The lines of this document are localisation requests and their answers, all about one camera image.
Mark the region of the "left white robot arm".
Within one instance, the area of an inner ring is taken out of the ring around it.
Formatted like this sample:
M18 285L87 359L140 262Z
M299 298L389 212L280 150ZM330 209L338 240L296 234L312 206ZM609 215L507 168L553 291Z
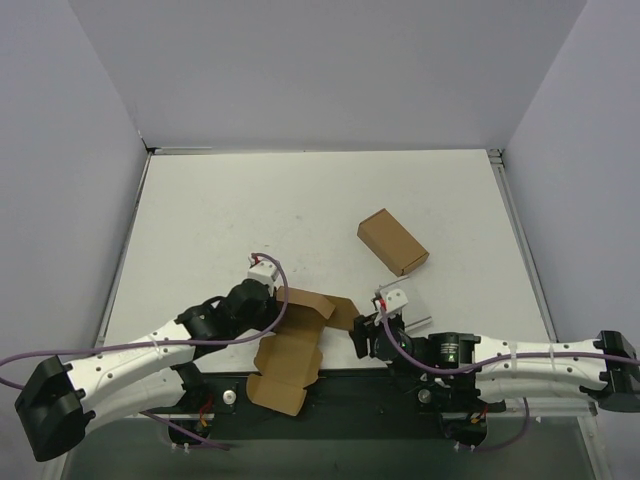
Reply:
M248 342L250 330L272 330L280 318L273 282L248 278L131 343L69 361L46 354L15 401L35 460L57 458L90 429L133 413L196 410L205 387L193 378L195 361Z

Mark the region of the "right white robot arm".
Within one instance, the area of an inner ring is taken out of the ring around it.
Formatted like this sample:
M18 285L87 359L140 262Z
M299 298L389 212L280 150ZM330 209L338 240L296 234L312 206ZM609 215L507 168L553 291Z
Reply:
M639 358L618 331L574 343L527 343L469 333L411 337L401 315L359 316L350 333L370 357L414 382L438 413L502 412L511 399L593 401L605 411L639 410Z

